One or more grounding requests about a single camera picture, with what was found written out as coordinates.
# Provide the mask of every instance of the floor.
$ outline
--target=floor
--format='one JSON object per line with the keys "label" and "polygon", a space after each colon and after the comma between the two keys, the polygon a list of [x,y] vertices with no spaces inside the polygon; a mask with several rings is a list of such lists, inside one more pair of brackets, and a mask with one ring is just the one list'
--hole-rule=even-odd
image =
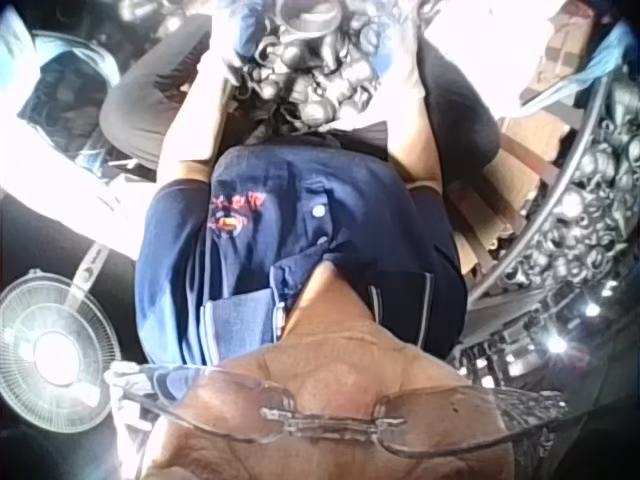
{"label": "floor", "polygon": [[[0,201],[0,287],[6,287],[32,268],[72,278],[91,243],[5,196]],[[91,294],[113,324],[123,358],[144,361],[135,331],[134,267],[130,259],[111,252]],[[54,478],[51,463],[58,464],[62,470],[60,478],[64,480],[117,478],[115,431],[110,417],[81,434],[54,434],[26,424],[0,401],[0,432],[0,465],[3,470],[0,476],[3,480]],[[13,438],[9,438],[10,432],[15,434]],[[25,436],[43,444],[50,450],[52,458],[34,462],[30,451],[16,440]],[[62,458],[65,459],[64,464],[60,461]],[[42,476],[42,469],[46,469],[46,476]]]}

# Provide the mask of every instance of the metal ornament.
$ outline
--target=metal ornament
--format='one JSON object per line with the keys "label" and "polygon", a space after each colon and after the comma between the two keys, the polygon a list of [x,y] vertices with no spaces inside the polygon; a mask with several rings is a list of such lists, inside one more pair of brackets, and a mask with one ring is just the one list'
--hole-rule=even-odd
{"label": "metal ornament", "polygon": [[607,101],[568,187],[503,286],[581,285],[604,276],[625,249],[640,216],[640,87],[617,79]]}
{"label": "metal ornament", "polygon": [[380,41],[375,16],[334,0],[280,0],[267,25],[243,68],[237,100],[254,101],[255,92],[275,103],[280,132],[307,132],[366,110],[378,84],[371,64]]}

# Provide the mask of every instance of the navy blue polo shirt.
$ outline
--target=navy blue polo shirt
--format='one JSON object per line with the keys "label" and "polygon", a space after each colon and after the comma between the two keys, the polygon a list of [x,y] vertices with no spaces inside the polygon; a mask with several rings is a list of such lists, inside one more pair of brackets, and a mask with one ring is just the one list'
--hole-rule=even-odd
{"label": "navy blue polo shirt", "polygon": [[260,145],[151,202],[135,287],[147,356],[215,365],[277,341],[322,261],[396,337],[440,358],[455,345],[467,291],[440,195],[364,154]]}

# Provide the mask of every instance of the fan grill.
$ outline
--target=fan grill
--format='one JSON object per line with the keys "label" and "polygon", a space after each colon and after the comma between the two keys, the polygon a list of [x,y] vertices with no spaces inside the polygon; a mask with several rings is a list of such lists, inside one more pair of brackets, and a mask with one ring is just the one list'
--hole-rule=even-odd
{"label": "fan grill", "polygon": [[[36,341],[51,334],[77,352],[79,369],[71,383],[51,383],[36,366]],[[53,362],[58,354],[63,352],[55,352]],[[118,359],[115,332],[102,309],[67,279],[29,275],[0,296],[0,394],[34,424],[73,433],[102,421],[109,413],[102,375]],[[47,370],[55,373],[56,366]]]}

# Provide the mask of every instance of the shirt button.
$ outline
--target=shirt button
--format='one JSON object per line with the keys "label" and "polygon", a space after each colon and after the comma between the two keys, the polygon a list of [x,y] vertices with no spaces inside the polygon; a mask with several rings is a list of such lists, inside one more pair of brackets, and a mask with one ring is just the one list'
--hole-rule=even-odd
{"label": "shirt button", "polygon": [[325,213],[327,213],[327,207],[324,205],[316,205],[313,207],[313,210],[311,210],[311,214],[316,218],[324,217]]}

